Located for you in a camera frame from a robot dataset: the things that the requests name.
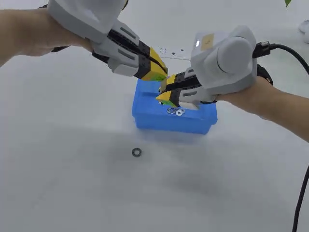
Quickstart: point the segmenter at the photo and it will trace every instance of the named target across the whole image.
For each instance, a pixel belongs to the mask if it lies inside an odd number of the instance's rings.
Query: hand
[[[281,91],[274,88],[266,79],[257,77],[252,87],[238,93],[219,95],[217,101],[226,101],[249,113],[263,116],[267,110],[265,103],[279,93]]]
[[[11,11],[13,23],[19,33],[19,54],[42,56],[55,47],[80,46],[92,51],[90,41],[59,25],[47,9]]]

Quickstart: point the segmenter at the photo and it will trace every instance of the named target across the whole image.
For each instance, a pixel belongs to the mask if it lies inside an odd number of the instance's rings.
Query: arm
[[[282,92],[265,79],[239,93],[218,97],[260,117],[273,121],[309,142],[309,99]]]
[[[91,51],[88,40],[65,30],[46,9],[0,10],[0,67],[16,55],[42,56],[70,45]]]

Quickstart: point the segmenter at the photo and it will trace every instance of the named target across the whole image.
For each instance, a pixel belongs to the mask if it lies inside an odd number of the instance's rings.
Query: black cable
[[[296,232],[297,231],[300,207],[301,207],[301,204],[303,203],[303,199],[304,199],[304,195],[305,195],[308,179],[309,179],[309,166],[307,168],[307,171],[306,171],[306,174],[305,174],[305,177],[304,177],[304,181],[303,181],[303,184],[301,186],[300,194],[299,194],[299,197],[298,197],[298,202],[297,202],[296,209],[295,209],[295,214],[294,214],[294,222],[293,222],[292,232]]]
[[[291,53],[301,63],[301,65],[304,67],[306,72],[309,74],[309,65],[295,50],[291,49],[290,47],[287,47],[287,46],[284,46],[284,45],[281,45],[281,44],[275,44],[275,43],[273,43],[269,46],[270,50],[274,50],[276,48],[282,49],[284,51]]]
[[[309,74],[309,65],[295,50],[291,49],[290,47],[287,47],[287,46],[284,46],[284,45],[281,45],[281,44],[275,44],[275,43],[269,44],[268,48],[269,48],[269,51],[278,48],[278,49],[282,49],[284,51],[291,53],[301,63],[301,65],[304,67],[306,72]],[[292,232],[297,231],[300,208],[301,208],[301,205],[302,205],[303,200],[304,200],[304,195],[305,195],[306,187],[307,187],[307,184],[308,184],[308,180],[309,180],[309,166],[308,166],[306,174],[304,176],[304,180],[303,180],[301,190],[300,190],[300,193],[299,193],[297,205],[296,205],[296,208],[295,208]]]

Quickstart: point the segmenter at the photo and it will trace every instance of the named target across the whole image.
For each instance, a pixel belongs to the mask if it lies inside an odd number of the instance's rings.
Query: yellow label
[[[205,35],[202,39],[201,51],[206,51],[213,47],[214,34]]]

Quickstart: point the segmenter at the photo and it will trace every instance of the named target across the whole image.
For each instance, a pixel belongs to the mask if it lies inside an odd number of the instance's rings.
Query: green leaf
[[[285,1],[285,7],[288,7],[288,5],[290,4],[292,0],[284,0],[284,1]]]

